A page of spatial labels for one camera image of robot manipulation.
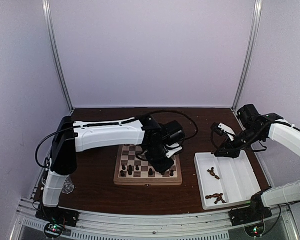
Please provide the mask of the dark king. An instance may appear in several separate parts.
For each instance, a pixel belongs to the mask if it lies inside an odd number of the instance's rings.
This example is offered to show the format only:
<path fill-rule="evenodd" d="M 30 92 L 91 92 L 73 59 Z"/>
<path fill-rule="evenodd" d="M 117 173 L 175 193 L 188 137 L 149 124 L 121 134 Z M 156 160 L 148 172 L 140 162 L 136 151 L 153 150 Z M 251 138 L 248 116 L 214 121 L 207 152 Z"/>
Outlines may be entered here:
<path fill-rule="evenodd" d="M 152 168 L 149 169 L 148 175 L 149 175 L 149 176 L 153 176 L 153 175 L 154 175 L 154 172 L 153 172 L 153 169 L 152 169 Z"/>

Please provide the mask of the wooden chess board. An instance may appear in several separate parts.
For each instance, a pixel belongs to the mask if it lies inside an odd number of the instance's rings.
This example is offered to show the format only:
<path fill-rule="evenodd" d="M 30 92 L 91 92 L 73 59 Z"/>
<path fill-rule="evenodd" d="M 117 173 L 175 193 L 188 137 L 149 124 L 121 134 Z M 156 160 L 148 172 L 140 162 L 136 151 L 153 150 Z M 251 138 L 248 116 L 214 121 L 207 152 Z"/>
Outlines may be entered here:
<path fill-rule="evenodd" d="M 113 182 L 121 186 L 179 186 L 183 182 L 180 158 L 174 155 L 171 159 L 174 165 L 164 173 L 156 172 L 147 161 L 136 158 L 136 154 L 142 152 L 140 146 L 120 145 L 118 149 Z M 133 174 L 128 175 L 129 165 L 133 166 Z M 149 169 L 153 170 L 153 176 L 149 176 Z M 174 170 L 174 176 L 170 176 L 170 170 Z M 125 177 L 120 176 L 120 171 L 125 171 Z"/>

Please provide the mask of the brown chess pieces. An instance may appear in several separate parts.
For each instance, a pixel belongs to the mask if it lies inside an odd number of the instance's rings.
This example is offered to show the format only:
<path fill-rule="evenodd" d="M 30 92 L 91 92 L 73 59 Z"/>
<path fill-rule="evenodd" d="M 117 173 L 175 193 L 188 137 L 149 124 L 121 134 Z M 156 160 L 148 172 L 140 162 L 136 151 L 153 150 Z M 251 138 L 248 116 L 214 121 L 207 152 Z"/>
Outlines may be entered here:
<path fill-rule="evenodd" d="M 220 177 L 219 177 L 218 175 L 216 175 L 216 173 L 215 173 L 215 168 L 214 168 L 214 167 L 212 167 L 211 169 L 208 169 L 207 172 L 208 172 L 212 177 L 214 177 L 215 179 L 220 180 Z"/>

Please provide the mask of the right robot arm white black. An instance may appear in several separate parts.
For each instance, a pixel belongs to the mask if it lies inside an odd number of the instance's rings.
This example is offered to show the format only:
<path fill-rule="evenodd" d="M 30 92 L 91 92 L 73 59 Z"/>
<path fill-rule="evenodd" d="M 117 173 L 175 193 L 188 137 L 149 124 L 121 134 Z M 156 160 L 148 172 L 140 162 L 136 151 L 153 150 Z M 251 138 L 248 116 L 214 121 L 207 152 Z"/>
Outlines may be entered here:
<path fill-rule="evenodd" d="M 283 160 L 297 160 L 300 167 L 300 129 L 276 113 L 260 114 L 253 104 L 246 104 L 236 112 L 236 117 L 243 126 L 236 134 L 228 125 L 215 122 L 211 126 L 211 135 L 218 134 L 226 139 L 216 147 L 215 157 L 238 158 L 240 153 L 256 142 L 271 141 L 271 150 L 267 157 L 277 163 Z M 256 193 L 251 197 L 246 210 L 249 220 L 258 220 L 269 208 L 283 204 L 300 203 L 300 177 L 288 174 L 288 179 L 281 186 Z"/>

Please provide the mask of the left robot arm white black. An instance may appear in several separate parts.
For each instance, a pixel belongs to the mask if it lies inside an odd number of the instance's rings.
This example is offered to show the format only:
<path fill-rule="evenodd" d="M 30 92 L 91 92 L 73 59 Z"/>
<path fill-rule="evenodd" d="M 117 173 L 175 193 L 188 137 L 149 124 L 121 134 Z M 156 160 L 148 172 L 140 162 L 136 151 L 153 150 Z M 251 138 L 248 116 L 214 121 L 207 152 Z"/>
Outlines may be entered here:
<path fill-rule="evenodd" d="M 66 179 L 77 170 L 77 153 L 119 145 L 140 146 L 145 160 L 162 174 L 173 165 L 172 157 L 183 149 L 186 139 L 176 120 L 161 124 L 151 115 L 102 122 L 73 121 L 66 116 L 50 137 L 51 150 L 41 165 L 47 170 L 47 178 L 40 205 L 51 222 L 62 218 L 59 199 Z"/>

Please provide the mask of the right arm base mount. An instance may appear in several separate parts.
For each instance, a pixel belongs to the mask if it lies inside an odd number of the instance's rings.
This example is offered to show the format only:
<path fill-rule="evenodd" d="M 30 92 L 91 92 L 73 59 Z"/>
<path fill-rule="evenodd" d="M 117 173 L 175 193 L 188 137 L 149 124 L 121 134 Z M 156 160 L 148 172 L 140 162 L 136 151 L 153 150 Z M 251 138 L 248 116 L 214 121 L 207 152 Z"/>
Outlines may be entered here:
<path fill-rule="evenodd" d="M 250 207 L 232 209 L 228 214 L 233 227 L 260 222 L 272 216 L 272 212 L 269 208 L 257 212 L 253 211 Z"/>

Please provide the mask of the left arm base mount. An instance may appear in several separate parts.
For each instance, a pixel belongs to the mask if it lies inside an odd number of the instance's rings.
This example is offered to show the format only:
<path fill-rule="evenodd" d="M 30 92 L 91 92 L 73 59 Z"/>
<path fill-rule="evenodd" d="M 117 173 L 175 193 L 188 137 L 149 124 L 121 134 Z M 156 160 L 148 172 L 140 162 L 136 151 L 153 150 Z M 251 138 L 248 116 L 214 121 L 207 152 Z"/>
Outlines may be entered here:
<path fill-rule="evenodd" d="M 58 224 L 66 227 L 76 227 L 79 220 L 80 213 L 75 210 L 60 208 L 60 207 L 46 207 L 39 201 L 38 209 L 35 217 L 46 222 Z"/>

